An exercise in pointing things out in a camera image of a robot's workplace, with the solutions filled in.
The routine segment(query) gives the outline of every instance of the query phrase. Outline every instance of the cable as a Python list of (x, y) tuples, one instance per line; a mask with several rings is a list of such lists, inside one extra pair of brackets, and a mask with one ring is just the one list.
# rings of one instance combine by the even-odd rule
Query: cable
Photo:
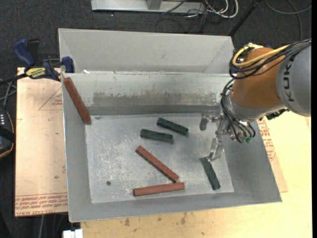
[(7, 85), (8, 85), (8, 87), (6, 89), (5, 96), (0, 98), (0, 101), (4, 101), (3, 105), (2, 105), (3, 108), (6, 107), (6, 103), (8, 101), (8, 98), (16, 93), (16, 90), (13, 90), (12, 92), (10, 92), (11, 88), (16, 89), (16, 86), (13, 85), (13, 82), (9, 82), (9, 83), (7, 83)]
[(62, 216), (61, 216), (61, 218), (60, 218), (60, 220), (59, 220), (59, 222), (58, 222), (58, 225), (57, 225), (57, 227), (56, 227), (56, 229), (55, 229), (54, 237), (57, 235), (57, 233), (58, 233), (58, 231), (59, 231), (59, 227), (60, 227), (60, 224), (61, 224), (61, 222), (62, 222), (64, 216), (65, 216), (65, 215), (62, 214)]
[[(256, 74), (264, 65), (278, 58), (282, 58), (281, 60), (288, 59), (289, 57), (292, 58), (292, 56), (293, 57), (296, 56), (301, 50), (310, 46), (311, 44), (312, 44), (311, 39), (292, 42), (288, 45), (282, 46), (278, 49), (272, 50), (270, 52), (267, 52), (266, 54), (258, 56), (252, 60), (239, 63), (238, 62), (239, 57), (241, 56), (243, 52), (246, 52), (246, 51), (249, 52), (254, 48), (260, 47), (253, 44), (245, 45), (238, 51), (234, 52), (233, 58), (230, 60), (229, 74), (234, 79), (243, 79), (249, 76), (261, 75), (267, 72), (269, 69), (271, 69), (275, 65), (277, 65), (278, 63), (276, 63), (273, 66), (270, 66), (270, 68), (266, 69), (265, 71)], [(243, 76), (241, 75), (238, 76), (237, 73), (239, 72), (243, 73)]]
[(9, 83), (9, 86), (8, 86), (7, 89), (6, 89), (6, 94), (5, 94), (4, 101), (3, 101), (3, 107), (4, 107), (4, 108), (5, 108), (5, 106), (6, 106), (6, 102), (7, 102), (8, 97), (9, 97), (9, 92), (10, 92), (12, 83), (13, 83), (13, 82), (10, 82), (10, 83)]
[(226, 105), (225, 105), (225, 100), (224, 98), (227, 96), (227, 92), (231, 89), (232, 85), (231, 84), (233, 82), (234, 79), (231, 79), (226, 86), (224, 87), (222, 94), (221, 94), (221, 100), (220, 100), (220, 104), (222, 107), (222, 111), (223, 114), (228, 118), (230, 126), (233, 130), (233, 133), (237, 139), (237, 141), (239, 143), (242, 143), (241, 139), (238, 136), (238, 133), (235, 129), (235, 127), (237, 127), (243, 134), (244, 134), (244, 140), (243, 141), (249, 141), (251, 140), (253, 137), (255, 137), (255, 130), (253, 129), (253, 127), (248, 123), (248, 126), (245, 126), (241, 121), (238, 121), (236, 119), (236, 117), (234, 117), (230, 111), (227, 109)]
[[(278, 12), (278, 13), (281, 13), (281, 14), (286, 14), (286, 15), (292, 15), (292, 14), (302, 13), (302, 12), (304, 12), (304, 11), (309, 10), (310, 8), (312, 8), (312, 5), (309, 5), (307, 8), (302, 9), (302, 10), (298, 10), (298, 11), (294, 11), (294, 12), (285, 12), (285, 11), (281, 11), (281, 10), (277, 10), (277, 9), (273, 8), (271, 5), (268, 4), (267, 0), (264, 0), (264, 1), (265, 1), (266, 5), (267, 5), (270, 9), (274, 10), (275, 12)], [(294, 7), (294, 4), (293, 4), (290, 0), (287, 0), (287, 1)]]
[(233, 18), (233, 17), (235, 17), (235, 16), (238, 14), (238, 12), (239, 12), (238, 0), (234, 0), (234, 4), (235, 4), (235, 12), (234, 12), (233, 15), (223, 15), (223, 13), (227, 11), (227, 8), (226, 8), (225, 11), (221, 11), (221, 10), (220, 10), (220, 11), (216, 11), (214, 8), (210, 7), (209, 9), (207, 9), (207, 12), (217, 14), (217, 15), (219, 15), (219, 16), (222, 17), (222, 18), (227, 18), (227, 19), (228, 19), (228, 18)]
[(301, 17), (299, 15), (299, 13), (301, 12), (304, 12), (310, 8), (312, 8), (312, 5), (308, 6), (307, 8), (305, 9), (302, 9), (302, 10), (297, 10), (297, 8), (295, 7), (295, 5), (291, 2), (291, 0), (287, 0), (291, 5), (292, 7), (294, 8), (294, 12), (284, 12), (284, 11), (280, 11), (280, 10), (277, 10), (275, 8), (273, 8), (271, 5), (268, 4), (267, 0), (264, 0), (266, 5), (272, 9), (273, 11), (277, 12), (277, 13), (280, 13), (280, 14), (286, 14), (286, 15), (293, 15), (293, 14), (296, 14), (297, 15), (297, 18), (298, 18), (298, 21), (299, 21), (299, 28), (300, 28), (300, 40), (303, 38), (303, 27), (302, 27), (302, 20), (301, 20)]
[(44, 215), (42, 215), (42, 221), (41, 221), (41, 226), (40, 226), (39, 238), (41, 238), (41, 237), (42, 237), (42, 232), (43, 232), (43, 223), (44, 223)]
[(166, 12), (163, 12), (162, 15), (163, 15), (163, 14), (168, 14), (168, 13), (170, 13), (170, 12), (176, 10), (177, 8), (179, 8), (179, 7), (180, 7), (183, 3), (185, 3), (186, 1), (188, 1), (188, 0), (183, 0), (181, 3), (179, 3), (179, 4), (178, 4), (177, 6), (175, 6), (174, 8), (172, 8), (172, 9), (166, 11)]

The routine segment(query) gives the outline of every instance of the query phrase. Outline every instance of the yellow label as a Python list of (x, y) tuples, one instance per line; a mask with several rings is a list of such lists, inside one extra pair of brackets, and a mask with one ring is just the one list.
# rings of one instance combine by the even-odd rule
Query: yellow label
[(40, 75), (44, 75), (45, 74), (45, 68), (43, 67), (33, 67), (30, 68), (25, 74), (27, 74), (28, 76), (32, 76), (32, 77), (37, 77)]

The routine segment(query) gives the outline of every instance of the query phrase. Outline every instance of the gray carpet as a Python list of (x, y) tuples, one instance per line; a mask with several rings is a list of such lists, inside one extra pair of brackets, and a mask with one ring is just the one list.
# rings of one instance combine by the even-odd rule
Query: gray carpet
[[(173, 13), (92, 12), (91, 0), (0, 0), (0, 78), (13, 77), (16, 68), (25, 65), (12, 51), (14, 43), (22, 38), (40, 39), (41, 56), (55, 58), (58, 57), (58, 28), (228, 35), (252, 1), (238, 0), (239, 13), (232, 19), (211, 16), (203, 21)], [(287, 12), (302, 10), (312, 4), (312, 0), (267, 2), (275, 9)], [(235, 33), (233, 43), (235, 47), (249, 42), (279, 47), (311, 36), (311, 8), (298, 14), (281, 14), (269, 8), (263, 0)], [(0, 96), (4, 93), (5, 88), (1, 87)], [(15, 121), (14, 95), (9, 98), (6, 109)], [(41, 217), (15, 218), (13, 215), (14, 157), (15, 152), (12, 152), (0, 159), (0, 238), (38, 237)], [(59, 222), (59, 230), (71, 228), (67, 216), (45, 216), (42, 237), (54, 237), (53, 230), (56, 230)]]

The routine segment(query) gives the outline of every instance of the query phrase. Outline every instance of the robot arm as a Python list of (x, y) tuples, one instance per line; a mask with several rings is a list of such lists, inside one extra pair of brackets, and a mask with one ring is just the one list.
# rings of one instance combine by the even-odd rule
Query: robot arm
[(203, 116), (201, 122), (203, 129), (204, 122), (218, 121), (211, 159), (220, 156), (223, 134), (240, 143), (250, 141), (255, 136), (251, 122), (257, 119), (288, 110), (311, 115), (311, 45), (309, 39), (278, 49), (249, 44), (234, 51), (221, 110), (217, 116)]
[(242, 63), (237, 62), (239, 52), (234, 55), (228, 105), (237, 119), (260, 119), (282, 109), (310, 115), (311, 43), (295, 42), (276, 50), (253, 47)]

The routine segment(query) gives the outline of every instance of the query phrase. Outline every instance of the blue clamp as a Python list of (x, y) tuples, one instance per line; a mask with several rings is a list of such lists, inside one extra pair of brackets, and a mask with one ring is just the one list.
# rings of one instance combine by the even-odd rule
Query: blue clamp
[[(19, 40), (13, 46), (14, 53), (27, 63), (24, 68), (24, 74), (32, 79), (47, 78), (60, 81), (60, 73), (47, 61), (43, 62), (43, 66), (34, 66), (35, 60), (27, 49), (26, 39)], [(61, 63), (65, 66), (66, 72), (74, 73), (75, 67), (73, 60), (70, 57), (63, 57)]]

